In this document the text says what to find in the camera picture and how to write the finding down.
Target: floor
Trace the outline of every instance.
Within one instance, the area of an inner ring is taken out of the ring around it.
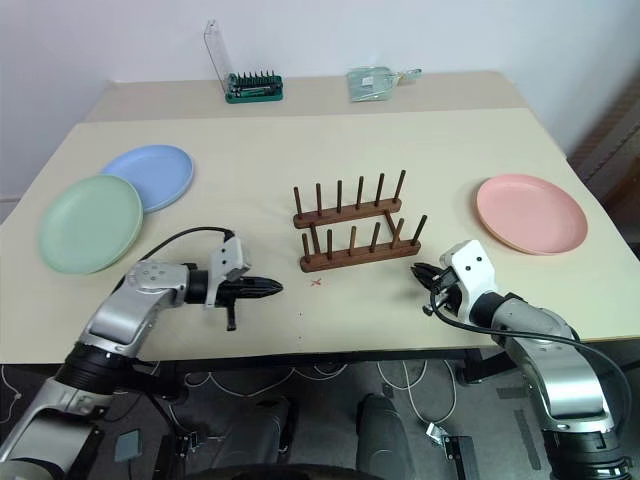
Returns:
[[[614,347],[604,345],[617,361],[637,359],[638,342],[625,342]],[[403,385],[404,371],[401,362],[383,362],[382,368],[389,380]],[[407,362],[409,374],[415,379],[420,374],[422,361]],[[322,366],[329,370],[331,366]],[[322,377],[313,368],[302,367],[299,371],[308,376]],[[24,398],[17,402],[12,420],[0,425],[0,439],[4,438],[17,415],[26,408],[28,399],[36,392],[44,377],[25,374],[7,367],[7,380],[18,388]],[[273,384],[289,373],[284,369],[244,370],[216,372],[220,384],[237,392],[252,392]],[[193,374],[191,383],[198,383],[206,374]],[[636,397],[640,396],[640,369],[629,372]],[[614,408],[617,392],[609,381],[604,382],[610,393]],[[441,360],[429,361],[424,379],[413,388],[418,409],[428,418],[441,416],[452,401],[451,381]],[[204,428],[210,436],[225,431],[229,419],[243,405],[262,398],[284,395],[293,398],[300,408],[295,440],[289,461],[292,463],[321,463],[354,467],[357,448],[355,418],[357,403],[371,392],[383,392],[376,364],[365,362],[350,365],[331,380],[311,381],[298,374],[265,394],[252,398],[236,398],[221,391],[211,381],[190,389],[186,403],[176,405],[175,413],[185,427]],[[494,377],[482,384],[457,387],[457,407],[451,418],[444,423],[450,434],[470,435],[475,443],[481,478],[547,480],[549,466],[546,461],[542,438],[529,401],[524,396],[521,377],[509,373]],[[0,398],[0,421],[6,418],[12,394],[2,387]],[[136,401],[137,395],[118,395],[106,418],[116,418]],[[442,450],[434,446],[425,435],[425,428],[413,413],[405,391],[394,391],[393,401],[399,411],[412,449],[418,478],[456,478],[453,463],[447,461]],[[626,453],[640,465],[640,408],[634,404],[632,418],[628,422],[622,443]],[[114,447],[118,435],[140,429],[143,455],[132,462],[133,478],[150,479],[155,465],[156,452],[162,434],[166,431],[158,413],[151,408],[146,398],[141,398],[130,415],[117,423],[99,422],[106,432],[98,459],[89,478],[91,480],[127,478],[126,464],[114,463]],[[209,440],[186,460],[187,472],[207,468],[215,457],[218,441]]]

